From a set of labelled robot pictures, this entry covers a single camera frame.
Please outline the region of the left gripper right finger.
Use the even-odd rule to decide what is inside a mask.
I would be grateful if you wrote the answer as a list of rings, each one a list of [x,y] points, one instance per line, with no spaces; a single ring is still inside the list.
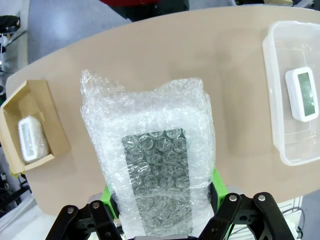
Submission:
[[[227,240],[236,225],[246,226],[256,240],[293,240],[294,236],[275,199],[268,192],[252,198],[229,193],[219,172],[214,169],[209,185],[214,216],[199,240]]]

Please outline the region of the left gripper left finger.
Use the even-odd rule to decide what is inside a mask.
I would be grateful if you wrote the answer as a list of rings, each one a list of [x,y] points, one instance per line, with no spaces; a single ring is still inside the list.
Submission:
[[[96,233],[99,240],[120,240],[121,234],[114,224],[119,211],[108,187],[100,199],[79,209],[75,205],[64,206],[55,219],[49,233],[50,240],[87,240]]]

